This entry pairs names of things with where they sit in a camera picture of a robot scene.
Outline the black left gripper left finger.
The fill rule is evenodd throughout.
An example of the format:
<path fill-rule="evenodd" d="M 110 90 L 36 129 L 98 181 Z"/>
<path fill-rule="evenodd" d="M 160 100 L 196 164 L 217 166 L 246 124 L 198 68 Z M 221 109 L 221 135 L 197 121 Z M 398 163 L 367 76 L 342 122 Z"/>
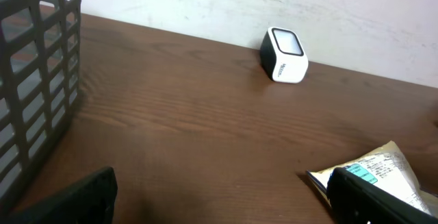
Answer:
<path fill-rule="evenodd" d="M 111 224 L 117 192 L 114 169 L 107 166 L 1 222 Z"/>

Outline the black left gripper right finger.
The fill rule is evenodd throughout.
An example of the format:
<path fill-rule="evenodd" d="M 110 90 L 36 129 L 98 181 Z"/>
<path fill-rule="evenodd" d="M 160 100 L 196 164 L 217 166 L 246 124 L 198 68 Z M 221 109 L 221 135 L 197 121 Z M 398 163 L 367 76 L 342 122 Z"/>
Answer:
<path fill-rule="evenodd" d="M 338 223 L 437 224 L 437 218 L 403 202 L 344 168 L 334 169 L 326 196 Z"/>

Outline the yellow snack bag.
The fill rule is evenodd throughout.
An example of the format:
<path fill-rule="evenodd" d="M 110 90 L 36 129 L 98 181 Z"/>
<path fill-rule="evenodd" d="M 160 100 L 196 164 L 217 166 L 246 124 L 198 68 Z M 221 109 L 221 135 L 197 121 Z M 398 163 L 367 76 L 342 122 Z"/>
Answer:
<path fill-rule="evenodd" d="M 330 208 L 326 192 L 329 178 L 337 167 L 437 218 L 437 195 L 421 189 L 413 169 L 395 142 L 390 141 L 360 158 L 322 171 L 307 171 L 307 176 Z"/>

